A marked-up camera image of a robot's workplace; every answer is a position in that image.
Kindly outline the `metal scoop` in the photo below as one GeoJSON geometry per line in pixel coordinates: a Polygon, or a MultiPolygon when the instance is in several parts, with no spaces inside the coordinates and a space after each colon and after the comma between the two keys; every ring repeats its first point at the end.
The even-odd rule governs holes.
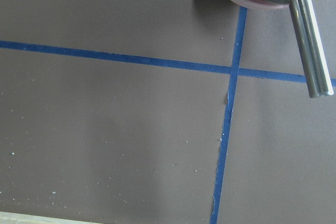
{"type": "Polygon", "coordinates": [[[312,0],[264,0],[290,9],[309,96],[334,94],[312,0]]]}

